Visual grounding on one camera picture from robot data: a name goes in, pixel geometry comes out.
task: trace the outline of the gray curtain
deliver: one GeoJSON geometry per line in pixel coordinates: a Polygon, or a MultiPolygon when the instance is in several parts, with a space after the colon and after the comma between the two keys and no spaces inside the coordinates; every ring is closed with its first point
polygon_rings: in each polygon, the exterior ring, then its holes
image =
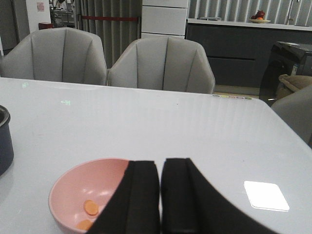
{"type": "MultiPolygon", "coordinates": [[[[75,0],[76,15],[99,17],[141,17],[142,0],[75,0]]],[[[78,29],[101,37],[108,68],[117,61],[127,46],[137,39],[137,22],[78,21],[78,29]]]]}
{"type": "MultiPolygon", "coordinates": [[[[266,12],[265,19],[284,24],[291,0],[190,0],[189,18],[221,17],[226,21],[248,22],[257,10],[266,12]]],[[[312,1],[293,0],[290,24],[312,26],[312,1]]]]}

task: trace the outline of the white countertop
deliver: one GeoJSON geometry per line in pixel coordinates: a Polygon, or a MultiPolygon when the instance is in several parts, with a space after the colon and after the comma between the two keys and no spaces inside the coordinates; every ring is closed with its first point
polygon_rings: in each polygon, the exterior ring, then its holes
{"type": "Polygon", "coordinates": [[[198,24],[211,24],[211,25],[224,25],[224,26],[236,26],[236,27],[254,27],[254,28],[271,28],[271,29],[287,29],[287,30],[299,30],[299,31],[312,31],[312,27],[274,24],[274,23],[245,23],[245,22],[232,22],[232,21],[214,21],[214,20],[202,20],[202,19],[187,19],[188,23],[198,24]]]}
{"type": "Polygon", "coordinates": [[[0,176],[0,233],[60,234],[54,182],[101,157],[190,157],[231,203],[280,234],[312,233],[312,150],[264,102],[227,96],[0,78],[15,152],[0,176]],[[245,181],[279,186],[290,209],[251,206],[245,181]]]}

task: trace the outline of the red rope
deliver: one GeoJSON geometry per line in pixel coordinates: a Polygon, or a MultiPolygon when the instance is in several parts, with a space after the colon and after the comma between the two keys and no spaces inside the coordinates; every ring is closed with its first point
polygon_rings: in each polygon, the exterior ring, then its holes
{"type": "Polygon", "coordinates": [[[81,16],[83,20],[137,21],[137,17],[81,16]]]}

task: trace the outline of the gray armchair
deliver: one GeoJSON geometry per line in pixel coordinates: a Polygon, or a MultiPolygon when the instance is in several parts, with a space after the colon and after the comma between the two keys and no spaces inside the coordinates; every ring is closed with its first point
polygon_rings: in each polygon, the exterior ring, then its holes
{"type": "Polygon", "coordinates": [[[312,148],[312,85],[271,107],[312,148]]]}
{"type": "Polygon", "coordinates": [[[215,78],[197,42],[153,37],[128,46],[109,71],[109,85],[211,94],[215,78]]]}
{"type": "Polygon", "coordinates": [[[73,28],[44,29],[25,37],[0,64],[7,78],[106,83],[99,36],[73,28]]]}

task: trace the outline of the orange slice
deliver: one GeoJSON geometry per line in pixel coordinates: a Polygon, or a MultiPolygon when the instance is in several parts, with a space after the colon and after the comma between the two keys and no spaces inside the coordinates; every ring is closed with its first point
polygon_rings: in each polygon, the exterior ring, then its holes
{"type": "Polygon", "coordinates": [[[92,200],[86,200],[83,207],[89,215],[96,215],[98,213],[98,205],[92,200]]]}
{"type": "Polygon", "coordinates": [[[91,222],[88,219],[85,219],[81,221],[79,224],[76,225],[76,228],[81,229],[81,230],[89,230],[90,227],[92,226],[93,222],[91,222]]]}

